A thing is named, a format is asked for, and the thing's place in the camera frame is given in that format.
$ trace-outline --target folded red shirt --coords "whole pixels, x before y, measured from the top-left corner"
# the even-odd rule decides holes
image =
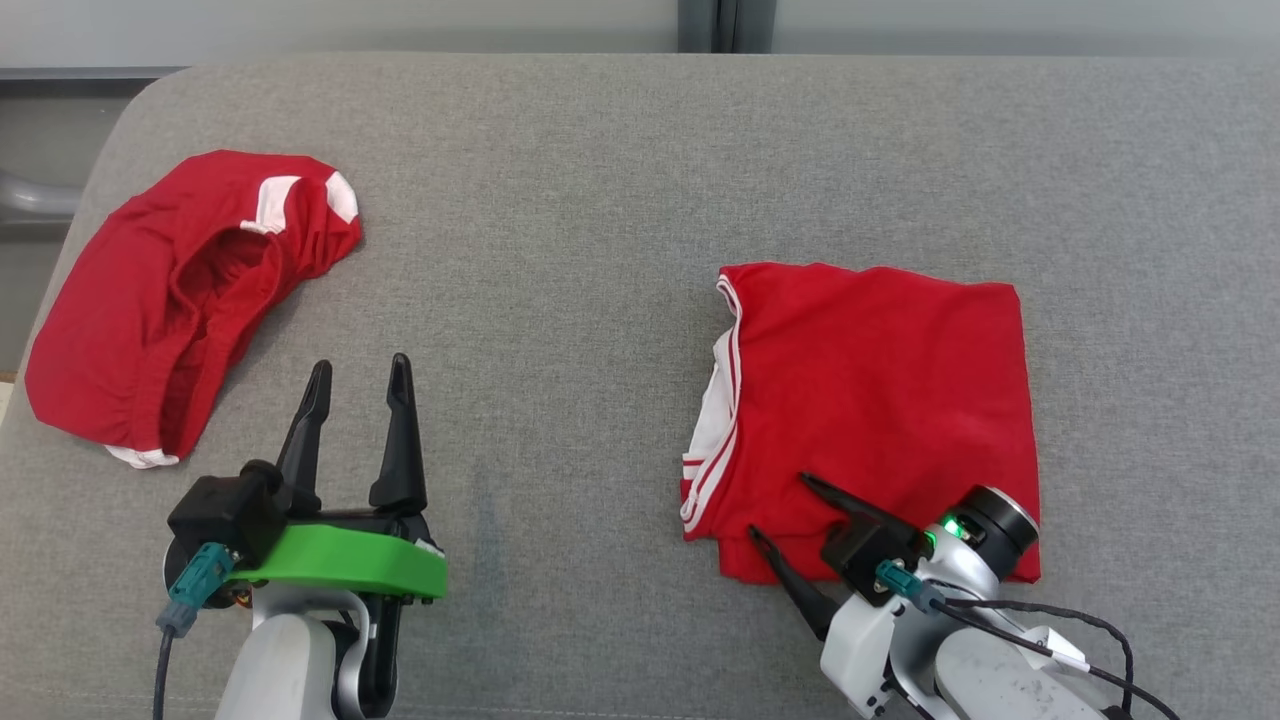
[[[684,456],[685,538],[716,538],[721,573],[776,582],[748,538],[768,534],[813,580],[841,514],[813,473],[923,528],[975,484],[1039,519],[1036,438],[1014,288],[891,268],[723,268],[736,320]],[[1039,578],[1037,547],[1014,578]]]
[[[189,158],[111,213],[31,348],[41,421],[136,468],[200,438],[266,311],[360,241],[356,195],[311,158]]]

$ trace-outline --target metal pipe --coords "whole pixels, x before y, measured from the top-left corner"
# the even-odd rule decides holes
[[[70,218],[79,208],[81,188],[44,184],[0,169],[0,208],[35,215]]]

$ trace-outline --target red t-shirt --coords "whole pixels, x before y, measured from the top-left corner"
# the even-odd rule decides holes
[[[806,578],[840,511],[813,473],[919,528],[975,484],[1039,518],[1021,311],[1009,284],[892,268],[758,263],[722,269],[736,316],[684,456],[685,538],[716,538],[721,571],[776,582],[748,538],[768,534]],[[1033,546],[1014,571],[1039,578]]]
[[[31,348],[36,418],[136,468],[177,462],[266,311],[358,241],[356,196],[324,163],[182,161],[76,260]]]

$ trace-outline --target green 3d-printed part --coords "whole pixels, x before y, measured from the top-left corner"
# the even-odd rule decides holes
[[[435,548],[333,525],[289,525],[261,566],[228,577],[429,598],[444,597],[447,578]]]

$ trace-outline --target gray table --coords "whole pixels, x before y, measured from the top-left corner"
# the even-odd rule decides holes
[[[714,548],[680,537],[678,456],[728,322],[716,270],[776,259],[1015,283],[1044,579],[1014,593],[1115,621],[1183,717],[1272,717],[1277,77],[379,54],[157,82],[108,142],[51,293],[111,209],[216,147],[338,167],[366,240],[270,315],[178,468],[131,470],[18,389],[0,427],[5,715],[145,716],[168,510],[195,475],[274,456],[319,357],[335,368],[320,492],[361,503],[403,350],[453,575],[406,616],[397,715],[851,717],[782,592],[719,578]],[[170,717],[211,715],[248,629],[206,615],[177,646]],[[1119,670],[1105,635],[1064,629]]]

